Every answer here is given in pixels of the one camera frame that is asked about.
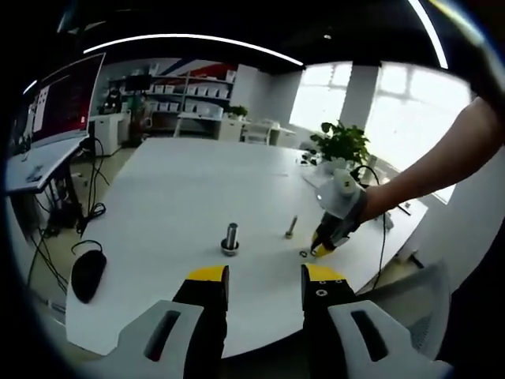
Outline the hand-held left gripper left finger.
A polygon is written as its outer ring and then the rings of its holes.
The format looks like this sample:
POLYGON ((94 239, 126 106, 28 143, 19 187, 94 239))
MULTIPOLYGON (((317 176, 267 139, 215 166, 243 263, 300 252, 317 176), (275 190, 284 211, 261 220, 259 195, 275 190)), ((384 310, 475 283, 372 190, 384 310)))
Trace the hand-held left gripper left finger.
POLYGON ((86 378, 217 378, 227 334, 229 268, 188 274, 172 300, 126 325, 118 345, 84 366, 86 378))

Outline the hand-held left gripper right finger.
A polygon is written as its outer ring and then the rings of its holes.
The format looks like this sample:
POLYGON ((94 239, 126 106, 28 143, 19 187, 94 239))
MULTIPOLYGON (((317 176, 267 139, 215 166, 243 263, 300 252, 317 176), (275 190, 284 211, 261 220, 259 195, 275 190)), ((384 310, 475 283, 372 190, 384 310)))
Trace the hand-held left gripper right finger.
POLYGON ((303 335, 312 378, 449 378, 437 359, 451 292, 444 264, 357 295, 346 278, 301 266, 303 335))

